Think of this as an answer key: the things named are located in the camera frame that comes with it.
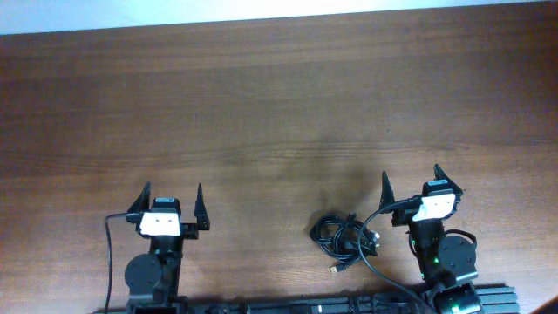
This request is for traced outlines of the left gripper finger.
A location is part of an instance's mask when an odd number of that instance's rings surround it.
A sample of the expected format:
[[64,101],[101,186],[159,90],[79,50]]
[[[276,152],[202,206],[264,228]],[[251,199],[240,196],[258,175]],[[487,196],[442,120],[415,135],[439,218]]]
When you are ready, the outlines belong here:
[[128,214],[137,214],[145,212],[149,209],[150,196],[151,196],[151,183],[148,181],[140,192],[139,196],[126,211]]
[[199,183],[194,204],[194,217],[198,223],[208,223],[208,212],[203,199],[202,185]]

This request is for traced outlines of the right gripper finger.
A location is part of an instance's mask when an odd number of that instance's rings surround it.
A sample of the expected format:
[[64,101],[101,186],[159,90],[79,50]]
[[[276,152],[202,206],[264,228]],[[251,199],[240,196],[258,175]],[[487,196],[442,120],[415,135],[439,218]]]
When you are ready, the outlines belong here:
[[463,189],[460,188],[441,168],[439,164],[433,166],[434,177],[437,181],[446,181],[446,185],[456,194],[462,195]]
[[381,178],[381,195],[380,195],[380,202],[378,208],[383,209],[389,207],[394,202],[395,202],[395,197],[394,197],[393,189],[391,187],[389,177],[387,173],[384,171],[382,173],[382,178]]

